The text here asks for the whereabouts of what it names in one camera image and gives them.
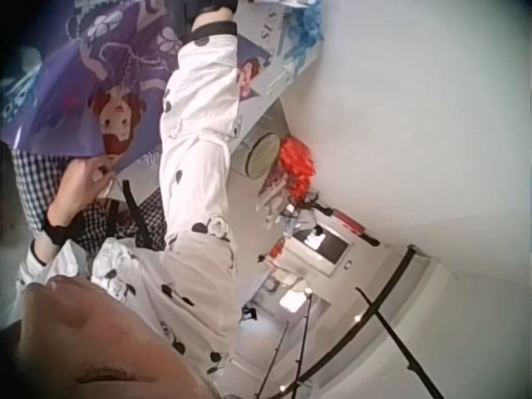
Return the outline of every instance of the hand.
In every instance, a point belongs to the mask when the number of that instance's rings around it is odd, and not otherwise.
[[[99,180],[95,174],[103,171]],[[48,208],[48,221],[52,226],[68,226],[74,216],[89,205],[116,177],[111,170],[111,160],[97,156],[86,160],[73,160],[61,178],[56,198]]]

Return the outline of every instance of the white ceiling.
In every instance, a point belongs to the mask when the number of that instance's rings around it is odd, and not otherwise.
[[[326,1],[323,57],[283,95],[322,198],[448,268],[529,281],[523,3]]]

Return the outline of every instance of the eyelash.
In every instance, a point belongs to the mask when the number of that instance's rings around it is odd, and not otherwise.
[[[112,367],[95,367],[76,378],[78,384],[103,381],[145,381],[146,378]]]

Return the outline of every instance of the blue tulle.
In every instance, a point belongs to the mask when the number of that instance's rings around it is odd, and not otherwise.
[[[307,60],[308,52],[325,40],[322,34],[322,0],[317,0],[312,6],[295,8],[292,11],[288,22],[288,37],[293,48],[284,55],[284,59],[297,60],[297,75]]]

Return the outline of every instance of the wall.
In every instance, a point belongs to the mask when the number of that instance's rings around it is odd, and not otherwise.
[[[530,397],[529,323],[528,289],[459,273],[413,334],[401,325],[397,333],[445,398],[525,399]],[[378,371],[364,368],[370,362],[321,397],[428,397],[397,350]]]
[[[330,0],[323,56],[283,95],[323,198],[389,244],[529,281],[524,1]]]

